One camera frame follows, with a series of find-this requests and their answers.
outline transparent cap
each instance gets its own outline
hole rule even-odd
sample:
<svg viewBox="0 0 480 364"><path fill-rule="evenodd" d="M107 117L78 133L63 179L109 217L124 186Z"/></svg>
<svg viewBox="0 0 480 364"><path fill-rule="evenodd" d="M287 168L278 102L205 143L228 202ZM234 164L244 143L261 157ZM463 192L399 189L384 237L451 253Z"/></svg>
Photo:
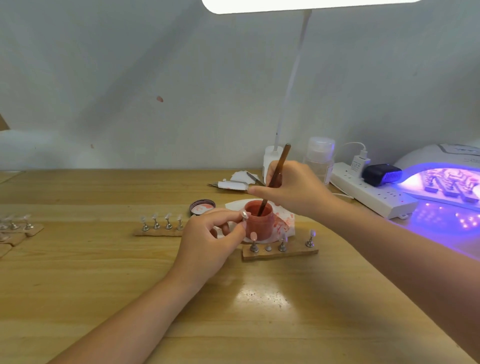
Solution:
<svg viewBox="0 0 480 364"><path fill-rule="evenodd" d="M325 163L333 158L335 140L313 136L308 141L307 158L312 162Z"/></svg>

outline forearm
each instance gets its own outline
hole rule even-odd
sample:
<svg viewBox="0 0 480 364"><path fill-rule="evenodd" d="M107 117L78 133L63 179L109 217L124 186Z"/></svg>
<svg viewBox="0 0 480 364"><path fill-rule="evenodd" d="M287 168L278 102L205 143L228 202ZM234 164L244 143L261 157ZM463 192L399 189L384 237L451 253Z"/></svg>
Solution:
<svg viewBox="0 0 480 364"><path fill-rule="evenodd" d="M315 220L347 240L480 362L480 263L339 201Z"/></svg>
<svg viewBox="0 0 480 364"><path fill-rule="evenodd" d="M51 364L140 364L199 287L167 275Z"/></svg>

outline power outlet socket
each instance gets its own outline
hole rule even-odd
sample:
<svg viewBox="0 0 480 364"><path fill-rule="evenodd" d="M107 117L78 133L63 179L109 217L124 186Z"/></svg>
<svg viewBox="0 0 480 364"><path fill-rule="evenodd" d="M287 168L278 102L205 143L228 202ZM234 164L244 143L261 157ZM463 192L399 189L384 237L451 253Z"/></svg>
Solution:
<svg viewBox="0 0 480 364"><path fill-rule="evenodd" d="M362 178L352 176L346 163L335 163L331 182L366 207L384 218L408 218L417 208L418 200L397 190L391 184L373 187Z"/></svg>

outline clear plastic bottle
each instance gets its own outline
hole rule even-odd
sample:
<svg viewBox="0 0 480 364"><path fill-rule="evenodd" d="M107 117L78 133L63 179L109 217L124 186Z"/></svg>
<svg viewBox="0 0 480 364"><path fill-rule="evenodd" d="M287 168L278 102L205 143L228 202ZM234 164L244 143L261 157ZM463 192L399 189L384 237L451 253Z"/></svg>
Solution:
<svg viewBox="0 0 480 364"><path fill-rule="evenodd" d="M330 176L333 169L333 152L335 140L313 136L308 141L307 154L303 163L308 165L313 173L325 184L330 183Z"/></svg>

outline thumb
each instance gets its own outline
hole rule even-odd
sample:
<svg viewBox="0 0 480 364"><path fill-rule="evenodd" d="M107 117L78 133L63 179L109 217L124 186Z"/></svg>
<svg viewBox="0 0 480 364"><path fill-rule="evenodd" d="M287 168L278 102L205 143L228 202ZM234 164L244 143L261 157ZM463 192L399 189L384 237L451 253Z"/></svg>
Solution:
<svg viewBox="0 0 480 364"><path fill-rule="evenodd" d="M248 189L248 193L275 202L278 197L278 188L251 186Z"/></svg>
<svg viewBox="0 0 480 364"><path fill-rule="evenodd" d="M235 248L245 239L245 228L247 227L247 222L242 221L237 224L236 227L228 234L225 238L219 239L221 243L230 253L232 253Z"/></svg>

